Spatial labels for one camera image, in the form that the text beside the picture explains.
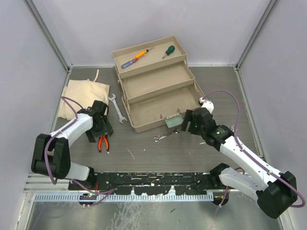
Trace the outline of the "brown translucent toolbox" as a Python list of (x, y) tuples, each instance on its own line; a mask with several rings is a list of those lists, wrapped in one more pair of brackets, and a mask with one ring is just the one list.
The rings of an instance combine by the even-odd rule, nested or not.
[[(169, 46), (175, 51), (162, 59)], [(131, 66), (121, 65), (154, 47)], [(163, 125), (179, 126), (185, 112), (199, 108), (204, 93), (187, 64), (187, 53), (175, 36), (112, 52), (130, 124), (137, 133)]]

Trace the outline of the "blue handled screwdriver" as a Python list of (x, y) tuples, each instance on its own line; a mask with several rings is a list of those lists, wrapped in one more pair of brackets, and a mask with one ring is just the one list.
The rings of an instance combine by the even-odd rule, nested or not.
[(134, 64), (135, 62), (137, 62), (138, 60), (139, 60), (139, 58), (134, 58), (134, 59), (132, 59), (132, 60), (130, 60), (130, 61), (128, 61), (128, 62), (122, 64), (122, 65), (121, 65), (121, 68), (122, 68), (122, 69), (125, 69), (125, 68), (131, 66), (132, 64)]

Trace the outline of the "green handled screwdriver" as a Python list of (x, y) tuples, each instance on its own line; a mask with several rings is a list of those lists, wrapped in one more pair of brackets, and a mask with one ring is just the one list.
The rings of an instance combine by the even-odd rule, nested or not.
[(168, 49), (165, 51), (165, 54), (163, 55), (162, 59), (164, 59), (166, 56), (171, 55), (175, 51), (175, 46), (171, 45), (168, 47)]

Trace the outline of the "yellow handled tool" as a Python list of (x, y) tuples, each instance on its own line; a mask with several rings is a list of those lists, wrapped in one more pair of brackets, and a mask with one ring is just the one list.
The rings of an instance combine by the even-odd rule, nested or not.
[(151, 48), (148, 48), (146, 50), (143, 50), (141, 51), (140, 53), (138, 53), (136, 56), (135, 56), (135, 59), (139, 59), (141, 58), (142, 56), (146, 55), (150, 50), (152, 50), (154, 47), (151, 47)]

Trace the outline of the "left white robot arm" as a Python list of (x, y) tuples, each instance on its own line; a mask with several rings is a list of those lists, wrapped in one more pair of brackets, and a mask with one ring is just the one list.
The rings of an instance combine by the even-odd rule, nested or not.
[(93, 105), (82, 108), (75, 117), (60, 129), (50, 134), (40, 134), (35, 140), (31, 171), (49, 176), (52, 182), (58, 179), (79, 181), (85, 190), (94, 188), (96, 175), (92, 167), (73, 163), (70, 156), (71, 145), (85, 134), (91, 143), (103, 136), (113, 134), (107, 118), (108, 105), (95, 100)]

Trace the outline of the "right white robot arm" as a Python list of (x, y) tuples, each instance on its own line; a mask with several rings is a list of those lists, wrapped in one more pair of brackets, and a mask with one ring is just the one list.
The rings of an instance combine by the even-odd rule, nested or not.
[(214, 188), (224, 185), (239, 190), (254, 199), (268, 217), (277, 219), (297, 201), (296, 177), (289, 171), (282, 173), (270, 166), (225, 125), (213, 119), (211, 101), (202, 101), (200, 108), (187, 110), (181, 130), (201, 136), (205, 143), (235, 161), (246, 174), (240, 174), (221, 163), (210, 171)]

